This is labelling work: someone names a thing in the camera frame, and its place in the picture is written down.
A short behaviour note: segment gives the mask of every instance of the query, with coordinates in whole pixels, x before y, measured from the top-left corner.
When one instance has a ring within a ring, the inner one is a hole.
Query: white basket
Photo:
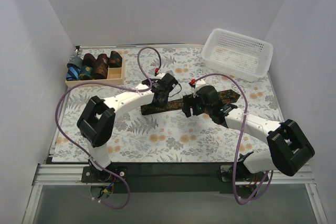
[[[255,81],[266,75],[273,56],[273,46],[259,39],[218,28],[209,35],[201,56],[208,68],[246,81]]]

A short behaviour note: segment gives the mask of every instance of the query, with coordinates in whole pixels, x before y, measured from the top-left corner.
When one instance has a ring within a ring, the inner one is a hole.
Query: white cable clip
[[[140,95],[140,92],[139,92],[138,87],[135,87],[135,90],[136,90],[136,93],[137,93],[138,95]]]

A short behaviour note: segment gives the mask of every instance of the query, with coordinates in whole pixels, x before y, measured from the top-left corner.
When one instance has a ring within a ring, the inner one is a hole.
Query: table surface
[[[128,88],[134,88],[145,79],[136,61],[139,49],[139,47],[116,49],[124,56],[125,86]],[[162,56],[161,72],[173,74],[182,85],[182,92],[170,100],[190,94],[192,92],[188,85],[190,80],[214,72],[205,67],[200,57],[202,47],[157,49]],[[113,49],[84,49],[81,55],[89,52],[97,57],[101,53],[109,55],[111,50]],[[155,52],[149,49],[142,52],[141,63],[145,71],[154,73],[157,60]],[[269,120],[282,121],[280,108],[268,76],[255,82],[234,79],[248,98],[248,113]],[[224,77],[208,77],[205,81],[213,85],[217,91],[232,89],[239,93],[235,85]],[[94,95],[106,98],[121,92],[109,87],[74,89],[65,105],[61,127],[72,139],[87,148],[76,127],[87,101]],[[242,97],[238,99],[236,105],[244,108]],[[56,134],[53,162],[87,161],[83,151],[76,148],[58,131]],[[108,141],[108,150],[112,162],[231,162],[234,158],[238,135],[239,131],[216,125],[206,114],[186,118],[182,111],[170,111],[142,116],[138,108],[115,121],[112,137]],[[239,150],[245,154],[250,151],[260,152],[267,148],[262,141],[245,134]]]

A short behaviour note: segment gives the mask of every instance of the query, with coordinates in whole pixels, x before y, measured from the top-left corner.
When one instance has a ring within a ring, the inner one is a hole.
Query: colorful object in tray
[[[79,72],[79,79],[81,81],[92,80],[93,68],[89,66],[83,66]]]
[[[77,80],[79,80],[79,68],[69,67],[66,80],[67,81],[77,81]]]
[[[78,57],[77,55],[71,55],[70,56],[70,60],[67,64],[67,67],[77,67],[78,69],[80,69],[82,67],[82,62],[83,60]]]
[[[79,72],[82,65],[82,59],[77,55],[71,55],[70,60],[67,64],[68,73],[66,80],[67,81],[77,81],[79,80]]]
[[[110,68],[121,68],[122,57],[117,51],[111,51],[109,67]]]
[[[92,54],[85,54],[82,62],[83,66],[88,66],[90,68],[93,68],[95,66],[96,59]]]
[[[96,63],[94,64],[93,68],[93,78],[95,80],[107,79],[108,73],[108,60],[106,54],[100,54],[97,57]]]

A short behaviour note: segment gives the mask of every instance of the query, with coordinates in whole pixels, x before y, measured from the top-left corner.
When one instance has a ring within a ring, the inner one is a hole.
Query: wooden box
[[[125,81],[125,66],[126,66],[126,62],[124,58],[122,57],[121,68],[109,68],[108,73],[107,73],[107,79],[87,80],[87,81],[65,81],[65,84],[70,88],[77,84],[91,82],[91,81],[107,83],[107,84],[114,84],[114,85],[123,85]],[[87,84],[87,85],[82,85],[81,87],[94,87],[94,86],[100,86],[100,85],[99,84]]]

